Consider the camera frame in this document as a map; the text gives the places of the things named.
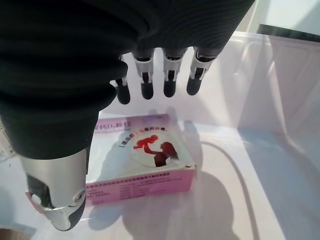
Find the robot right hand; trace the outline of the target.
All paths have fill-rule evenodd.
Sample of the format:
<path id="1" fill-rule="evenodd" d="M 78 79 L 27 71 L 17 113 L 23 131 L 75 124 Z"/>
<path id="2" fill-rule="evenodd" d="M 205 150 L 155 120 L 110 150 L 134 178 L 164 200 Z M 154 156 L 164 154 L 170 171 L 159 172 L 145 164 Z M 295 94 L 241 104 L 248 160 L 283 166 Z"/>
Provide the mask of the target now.
<path id="1" fill-rule="evenodd" d="M 86 204 L 86 175 L 99 112 L 125 90 L 122 55 L 174 59 L 196 48 L 213 60 L 251 0 L 3 0 L 0 119 L 21 156 L 28 191 L 60 231 Z"/>

